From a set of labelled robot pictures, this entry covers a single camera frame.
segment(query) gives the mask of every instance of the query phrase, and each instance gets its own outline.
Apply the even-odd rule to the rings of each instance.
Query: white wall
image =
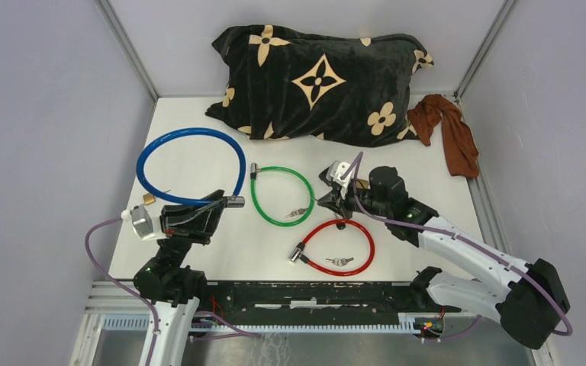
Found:
[[[518,2],[464,96],[514,254],[559,270],[575,333],[560,365],[586,365],[586,2]]]
[[[0,0],[0,365],[68,362],[152,107],[94,1]]]
[[[453,92],[503,0],[110,0],[162,96],[222,95],[227,66],[210,43],[227,27],[276,24],[336,37],[414,35],[435,67],[412,92]]]

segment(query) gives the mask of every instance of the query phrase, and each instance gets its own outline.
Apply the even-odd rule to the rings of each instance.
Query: red cable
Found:
[[[317,264],[316,262],[311,261],[305,255],[301,256],[300,258],[305,263],[307,263],[311,267],[317,269],[318,271],[324,272],[324,273],[332,275],[332,276],[346,277],[346,276],[357,275],[358,273],[366,270],[367,267],[369,267],[369,265],[372,263],[372,261],[374,260],[375,249],[374,249],[374,239],[372,238],[372,235],[369,233],[369,231],[367,231],[367,229],[363,225],[357,223],[356,221],[344,220],[344,219],[327,221],[326,223],[323,223],[322,225],[313,229],[313,231],[311,231],[309,233],[309,235],[307,235],[307,237],[304,238],[304,240],[302,240],[302,244],[304,244],[306,246],[309,239],[311,239],[311,237],[313,237],[313,235],[317,234],[317,232],[319,232],[320,230],[324,229],[327,226],[335,225],[337,223],[346,223],[347,225],[355,226],[355,227],[359,228],[360,231],[362,231],[365,234],[365,236],[367,236],[367,240],[369,241],[369,258],[367,258],[367,262],[365,262],[364,265],[362,265],[359,268],[354,269],[352,271],[334,271],[333,269],[325,268],[325,267]]]

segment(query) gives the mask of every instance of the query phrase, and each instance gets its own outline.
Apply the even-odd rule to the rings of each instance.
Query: patterned pillow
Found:
[[[250,135],[314,135],[355,146],[416,139],[410,77],[434,62],[406,34],[346,39],[284,27],[230,27],[212,46],[230,68],[224,100],[206,115]]]

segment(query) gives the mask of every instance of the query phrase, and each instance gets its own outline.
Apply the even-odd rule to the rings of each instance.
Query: black pillow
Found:
[[[410,77],[434,62],[412,36],[346,39],[251,25],[226,29],[212,46],[230,79],[206,115],[251,140],[311,134],[373,147],[417,138],[406,118]]]

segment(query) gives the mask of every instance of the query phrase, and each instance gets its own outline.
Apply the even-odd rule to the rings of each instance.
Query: blue cable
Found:
[[[223,140],[228,145],[232,146],[234,151],[237,153],[237,157],[239,158],[239,177],[237,177],[237,184],[234,186],[233,195],[239,195],[239,193],[241,192],[241,188],[243,186],[243,178],[246,176],[246,157],[243,154],[241,146],[239,146],[239,143],[237,143],[237,141],[235,141],[232,137],[228,136],[227,134],[221,131],[212,130],[211,128],[203,127],[183,128],[181,130],[175,130],[162,135],[161,137],[155,139],[149,145],[147,145],[143,152],[140,153],[140,156],[138,156],[138,161],[136,162],[136,175],[138,177],[140,185],[142,185],[143,188],[145,188],[149,193],[153,194],[154,196],[161,198],[165,201],[173,202],[175,204],[184,204],[188,206],[200,207],[212,203],[212,201],[210,200],[196,200],[193,198],[178,197],[172,194],[167,194],[163,191],[159,191],[156,187],[151,185],[149,181],[147,181],[147,177],[145,176],[145,162],[147,162],[147,158],[151,155],[151,153],[153,153],[154,150],[158,149],[159,146],[171,140],[178,139],[179,137],[194,135],[214,137],[219,140]]]

